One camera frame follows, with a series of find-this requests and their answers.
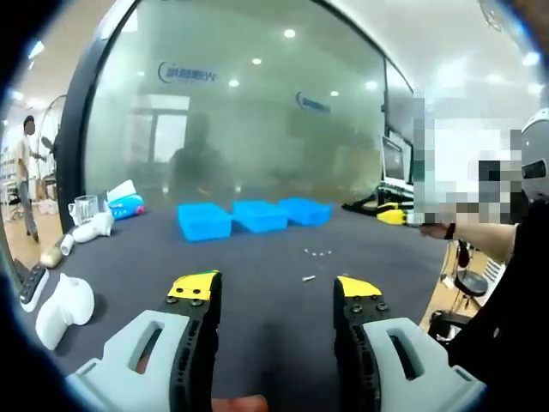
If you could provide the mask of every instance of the window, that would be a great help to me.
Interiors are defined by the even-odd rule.
[[[143,0],[130,20],[91,105],[86,192],[345,202],[379,182],[383,56],[322,6]]]

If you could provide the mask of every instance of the gray table surface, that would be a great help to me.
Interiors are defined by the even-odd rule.
[[[213,395],[262,393],[273,411],[336,411],[335,277],[347,273],[372,282],[394,317],[418,323],[445,246],[416,229],[340,209],[322,227],[290,226],[265,234],[235,227],[229,239],[191,244],[181,234],[175,208],[158,210],[117,221],[110,238],[76,245],[51,271],[37,309],[23,313],[21,321],[36,338],[36,315],[61,271],[90,283],[96,297],[92,319],[69,327],[52,354],[69,374],[100,358],[104,342],[143,310],[159,307],[175,279],[220,270],[223,300]],[[323,256],[313,257],[313,252]],[[316,279],[302,282],[312,275]]]

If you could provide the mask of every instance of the blue box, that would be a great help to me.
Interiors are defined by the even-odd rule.
[[[232,217],[213,203],[180,204],[179,226],[190,242],[231,236]]]
[[[234,219],[253,233],[285,229],[288,226],[287,212],[263,200],[232,203]]]
[[[332,206],[299,197],[280,200],[279,206],[287,211],[289,220],[304,226],[323,225],[332,215]]]

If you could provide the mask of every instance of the yellow tool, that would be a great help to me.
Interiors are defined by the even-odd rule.
[[[406,212],[401,209],[389,209],[378,213],[377,218],[383,223],[389,225],[406,225]]]
[[[218,270],[210,270],[196,275],[182,276],[173,283],[168,296],[183,299],[209,300],[212,280],[218,273]]]

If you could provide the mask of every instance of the ceiling light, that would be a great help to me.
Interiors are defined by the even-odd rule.
[[[541,59],[541,56],[536,51],[531,51],[526,56],[524,56],[524,59],[522,60],[522,64],[525,66],[534,66],[535,64],[539,63]]]
[[[503,77],[496,74],[491,74],[486,78],[486,81],[489,83],[501,83],[503,80]]]
[[[34,45],[33,49],[31,50],[30,53],[28,53],[28,58],[35,58],[36,56],[38,56],[41,52],[44,51],[44,45],[42,44],[41,41],[37,41],[36,44]]]
[[[47,107],[47,104],[40,99],[29,99],[27,104],[29,107],[37,110],[45,109]]]
[[[376,82],[366,82],[366,88],[368,90],[375,90],[375,89],[377,89],[377,83]]]
[[[11,95],[11,98],[13,100],[22,100],[23,99],[23,93],[18,92],[17,90],[10,90],[9,94]]]
[[[543,90],[544,87],[545,87],[545,85],[543,85],[543,84],[530,83],[530,84],[528,84],[528,92],[530,94],[540,94],[541,90]]]

